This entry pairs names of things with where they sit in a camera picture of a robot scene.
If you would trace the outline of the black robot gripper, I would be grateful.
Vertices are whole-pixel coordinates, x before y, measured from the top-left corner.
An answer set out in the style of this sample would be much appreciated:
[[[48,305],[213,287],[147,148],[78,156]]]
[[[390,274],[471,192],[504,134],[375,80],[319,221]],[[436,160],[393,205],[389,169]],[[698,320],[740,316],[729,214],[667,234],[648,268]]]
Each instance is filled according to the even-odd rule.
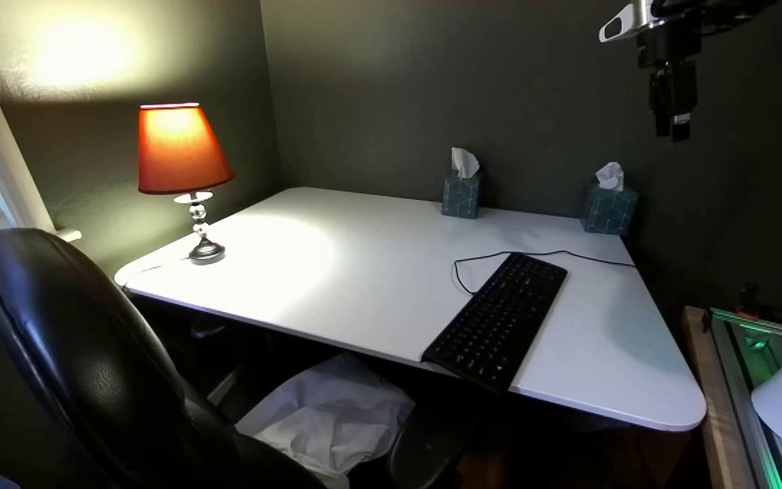
[[[648,70],[648,107],[656,137],[671,134],[674,142],[686,142],[698,104],[693,63],[699,51],[698,28],[683,20],[664,21],[644,29],[634,43],[638,66]]]

